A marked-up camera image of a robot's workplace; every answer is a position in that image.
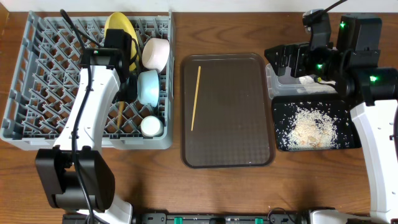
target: yellow plate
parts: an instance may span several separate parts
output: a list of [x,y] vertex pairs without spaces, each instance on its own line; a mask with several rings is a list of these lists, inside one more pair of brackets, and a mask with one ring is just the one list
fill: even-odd
[[[134,31],[134,27],[132,26],[130,20],[121,12],[114,12],[112,15],[110,15],[108,17],[108,19],[106,20],[106,23],[105,23],[105,34],[106,34],[107,29],[122,29],[125,32],[127,32],[128,34],[130,34],[131,37],[133,39],[135,39],[138,44],[137,35],[136,35],[136,31]],[[136,54],[136,45],[135,45],[134,41],[132,41],[131,42],[131,57],[133,58],[133,56],[135,54]],[[132,63],[130,65],[130,71],[133,71],[134,69],[136,69],[136,64]]]

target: brown tray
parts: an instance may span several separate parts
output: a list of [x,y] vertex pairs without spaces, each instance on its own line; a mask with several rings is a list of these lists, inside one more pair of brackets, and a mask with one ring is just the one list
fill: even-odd
[[189,56],[181,74],[182,160],[187,166],[266,166],[274,160],[271,101],[260,55]]

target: chopstick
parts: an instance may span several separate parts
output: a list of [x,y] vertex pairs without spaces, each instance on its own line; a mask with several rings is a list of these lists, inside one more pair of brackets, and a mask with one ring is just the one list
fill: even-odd
[[195,90],[195,101],[193,102],[191,131],[193,131],[193,123],[195,122],[195,112],[197,110],[197,99],[198,99],[198,90],[199,90],[200,69],[201,69],[201,66],[198,67],[197,89]]
[[118,129],[120,129],[120,124],[122,122],[122,115],[124,110],[124,101],[119,102],[119,114],[118,114]]

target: dish rack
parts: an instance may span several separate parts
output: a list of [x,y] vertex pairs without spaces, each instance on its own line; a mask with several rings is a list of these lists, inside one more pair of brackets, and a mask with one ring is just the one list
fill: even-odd
[[[139,44],[138,54],[151,38],[168,39],[170,55],[165,70],[159,74],[160,93],[156,108],[141,105],[138,100],[124,102],[120,127],[117,126],[120,102],[113,103],[104,129],[102,147],[116,149],[167,149],[173,134],[173,74],[175,25],[169,16],[131,16]],[[104,43],[107,17],[72,17],[76,28]],[[87,47],[94,43],[83,38]],[[80,44],[62,17],[44,19],[30,12],[12,78],[0,138],[23,150],[38,150],[53,146],[72,110],[79,81]],[[133,72],[144,71],[138,63]],[[160,137],[144,138],[140,123],[149,115],[164,124]]]

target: wooden surface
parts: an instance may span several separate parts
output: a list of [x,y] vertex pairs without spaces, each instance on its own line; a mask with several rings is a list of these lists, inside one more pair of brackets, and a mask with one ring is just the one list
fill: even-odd
[[3,32],[4,27],[7,24],[8,15],[9,15],[9,13],[8,13],[7,9],[0,3],[0,40],[4,33]]
[[[331,15],[333,41],[340,15]],[[397,66],[398,14],[380,16],[383,29],[379,64]],[[25,12],[10,13],[0,42],[1,117],[26,17]],[[194,170],[185,166],[180,158],[179,120],[183,58],[248,52],[264,58],[264,49],[308,41],[309,36],[303,31],[300,13],[178,13],[175,23],[174,143],[164,151],[103,151],[121,198],[141,212],[260,214],[273,207],[300,210],[317,206],[349,213],[368,212],[369,184],[361,149],[277,152],[272,165],[261,168]],[[50,208],[36,173],[36,152],[22,151],[5,142],[0,142],[0,147],[0,223],[60,223],[63,211]]]

